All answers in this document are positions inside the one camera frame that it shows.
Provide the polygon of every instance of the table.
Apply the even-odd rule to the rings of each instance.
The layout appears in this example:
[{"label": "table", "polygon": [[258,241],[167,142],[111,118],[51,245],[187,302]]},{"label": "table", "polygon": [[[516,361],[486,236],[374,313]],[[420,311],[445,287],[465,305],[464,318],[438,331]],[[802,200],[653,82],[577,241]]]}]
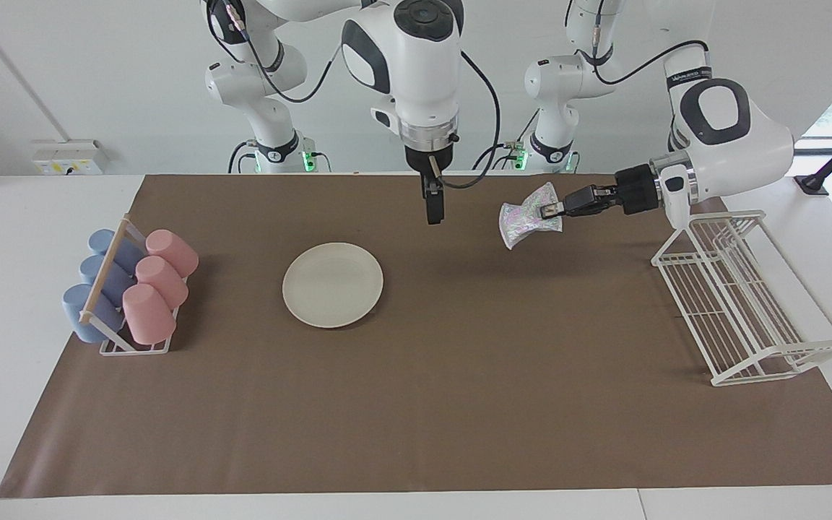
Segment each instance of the table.
[{"label": "table", "polygon": [[[45,303],[56,302],[59,288],[75,282],[77,244],[93,228],[115,221],[129,207],[141,181],[140,177],[0,178],[0,316],[9,311],[19,316],[8,326],[0,323],[0,478],[66,339],[65,316],[58,305]],[[832,203],[828,199],[803,197],[790,181],[732,198],[727,203],[731,209],[762,207],[769,211],[770,228],[812,291],[832,313],[832,271],[823,269],[823,260],[832,260]],[[812,243],[829,247],[812,247]],[[25,264],[14,262],[17,251],[27,254]],[[14,287],[14,294],[4,292],[3,287]],[[32,332],[30,342],[27,330]],[[832,363],[823,372],[832,387]],[[179,517],[187,516],[189,511],[197,514],[204,507],[234,511],[234,516],[237,511],[268,510],[278,511],[281,517],[300,518],[327,511],[351,516],[366,508],[374,513],[383,511],[383,516],[393,513],[406,517],[410,507],[406,504],[416,504],[413,507],[423,513],[430,511],[425,508],[445,511],[433,514],[442,517],[478,511],[495,511],[489,517],[506,517],[509,511],[521,511],[524,516],[531,511],[529,508],[538,506],[535,511],[542,513],[535,516],[598,511],[598,517],[644,518],[646,514],[651,519],[694,514],[713,517],[710,514],[716,511],[723,517],[733,514],[726,504],[746,503],[742,513],[748,517],[752,517],[753,511],[763,517],[766,507],[778,504],[779,511],[790,513],[797,508],[792,517],[805,518],[832,511],[832,487],[30,500],[0,503],[0,516],[20,508],[27,512],[23,514],[37,511],[42,517],[68,517],[73,511],[89,511],[93,503],[104,511],[160,509],[170,517],[175,516],[175,511],[182,513]],[[710,503],[720,503],[721,507],[710,507]]]}]

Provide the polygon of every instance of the cup rack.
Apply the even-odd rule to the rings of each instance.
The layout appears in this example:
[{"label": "cup rack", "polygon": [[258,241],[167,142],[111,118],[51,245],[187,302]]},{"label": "cup rack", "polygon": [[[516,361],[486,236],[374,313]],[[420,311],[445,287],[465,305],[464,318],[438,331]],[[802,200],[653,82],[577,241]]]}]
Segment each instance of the cup rack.
[{"label": "cup rack", "polygon": [[[172,343],[171,336],[165,342],[156,343],[155,345],[139,345],[136,342],[128,342],[128,340],[122,338],[118,332],[114,332],[109,326],[105,325],[105,322],[95,315],[95,304],[98,302],[98,297],[105,287],[108,267],[115,261],[121,243],[125,238],[129,238],[130,241],[136,244],[136,247],[141,248],[144,252],[146,251],[146,237],[130,222],[130,214],[125,214],[118,225],[118,230],[115,232],[115,237],[113,237],[108,251],[105,253],[105,263],[102,264],[102,269],[98,271],[95,283],[92,284],[92,292],[89,293],[89,299],[86,300],[85,307],[79,313],[79,322],[82,325],[94,326],[108,338],[102,342],[101,348],[99,349],[99,353],[103,356],[161,355],[161,353],[167,353],[169,352],[169,345]],[[172,310],[172,317],[176,320],[178,320],[179,308],[181,307],[176,307],[176,309]]]}]

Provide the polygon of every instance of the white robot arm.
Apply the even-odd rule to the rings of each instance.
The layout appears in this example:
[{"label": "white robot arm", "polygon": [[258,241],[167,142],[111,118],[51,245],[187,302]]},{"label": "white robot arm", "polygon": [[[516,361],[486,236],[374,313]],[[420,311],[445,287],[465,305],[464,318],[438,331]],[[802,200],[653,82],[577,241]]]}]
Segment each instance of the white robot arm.
[{"label": "white robot arm", "polygon": [[[228,65],[211,65],[205,73],[205,85],[214,98],[237,108],[250,122],[261,171],[293,173],[315,169],[311,159],[313,141],[294,128],[284,103],[268,98],[307,80],[303,55],[278,40],[274,31],[288,21],[314,20],[356,6],[360,6],[360,0],[204,0],[211,31],[234,58],[234,63]],[[277,90],[264,79],[260,68],[264,68]]]},{"label": "white robot arm", "polygon": [[772,184],[792,166],[789,129],[763,114],[739,83],[714,78],[699,45],[682,44],[706,38],[714,0],[645,4],[658,29],[680,46],[664,60],[674,112],[669,154],[618,172],[615,186],[590,186],[542,208],[544,218],[595,215],[614,205],[632,215],[663,205],[670,223],[682,228],[691,204]]},{"label": "white robot arm", "polygon": [[372,116],[399,135],[422,177],[430,224],[445,218],[439,175],[458,141],[463,26],[460,0],[402,0],[361,9],[342,31],[347,68],[383,95]]},{"label": "white robot arm", "polygon": [[[250,119],[260,164],[265,171],[277,172],[300,171],[304,139],[294,130],[284,103],[268,96],[278,93],[283,98],[278,91],[303,83],[307,69],[300,52],[281,43],[274,31],[288,21],[309,21],[360,7],[343,27],[344,61],[358,82],[382,93],[372,117],[402,139],[407,162],[422,177],[429,223],[443,220],[440,175],[451,164],[453,144],[458,141],[462,0],[204,2],[212,30],[237,61],[212,65],[206,74],[208,89]],[[260,68],[277,90],[260,82]]]},{"label": "white robot arm", "polygon": [[[539,114],[537,126],[523,142],[529,153],[525,169],[564,171],[580,124],[580,113],[571,101],[600,98],[615,91],[614,85],[599,80],[594,65],[601,74],[612,78],[620,75],[620,60],[614,56],[615,21],[626,2],[605,0],[601,17],[598,16],[601,0],[572,2],[565,26],[574,53],[548,56],[526,70],[525,91],[538,102]],[[594,42],[597,24],[601,25],[600,37]]]}]

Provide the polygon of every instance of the green indicator light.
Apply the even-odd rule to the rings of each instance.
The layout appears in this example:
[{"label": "green indicator light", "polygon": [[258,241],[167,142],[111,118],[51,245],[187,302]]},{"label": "green indicator light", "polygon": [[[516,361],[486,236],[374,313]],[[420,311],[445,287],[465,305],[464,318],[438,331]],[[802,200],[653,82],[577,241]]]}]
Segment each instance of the green indicator light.
[{"label": "green indicator light", "polygon": [[303,162],[304,167],[307,168],[308,172],[314,171],[316,169],[316,158],[313,157],[310,152],[303,153]]},{"label": "green indicator light", "polygon": [[529,153],[527,151],[522,150],[521,152],[519,152],[519,158],[516,159],[514,163],[515,169],[524,170],[526,165],[528,165],[528,158]]},{"label": "green indicator light", "polygon": [[580,168],[580,154],[571,152],[571,160],[567,161],[567,167],[564,168],[564,171],[567,173],[576,173],[577,168]]}]

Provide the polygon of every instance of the white table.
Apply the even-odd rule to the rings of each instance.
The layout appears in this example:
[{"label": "white table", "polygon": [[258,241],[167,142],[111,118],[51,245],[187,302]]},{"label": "white table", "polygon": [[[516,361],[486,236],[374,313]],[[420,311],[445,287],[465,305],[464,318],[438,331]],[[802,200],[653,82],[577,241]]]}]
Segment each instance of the white table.
[{"label": "white table", "polygon": [[[115,226],[142,177],[0,177],[0,480],[69,335],[59,298],[77,283],[86,240]],[[832,203],[790,180],[727,200],[763,208],[780,246],[832,315]],[[823,372],[832,387],[832,363]],[[0,500],[0,517],[823,518],[832,487],[581,490]]]}]

